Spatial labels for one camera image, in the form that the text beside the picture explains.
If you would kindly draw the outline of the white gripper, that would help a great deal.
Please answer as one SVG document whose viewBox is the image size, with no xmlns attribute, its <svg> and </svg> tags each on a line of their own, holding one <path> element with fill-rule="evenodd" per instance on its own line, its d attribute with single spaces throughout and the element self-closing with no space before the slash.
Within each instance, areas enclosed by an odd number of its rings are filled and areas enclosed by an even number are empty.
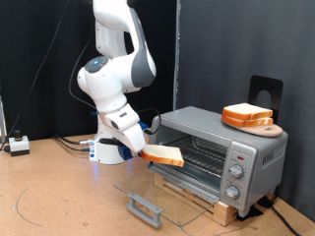
<svg viewBox="0 0 315 236">
<path fill-rule="evenodd" d="M 131 150 L 132 156 L 140 156 L 145 136 L 139 124 L 140 118 L 129 104 L 112 112 L 99 114 L 106 131 Z"/>
</svg>

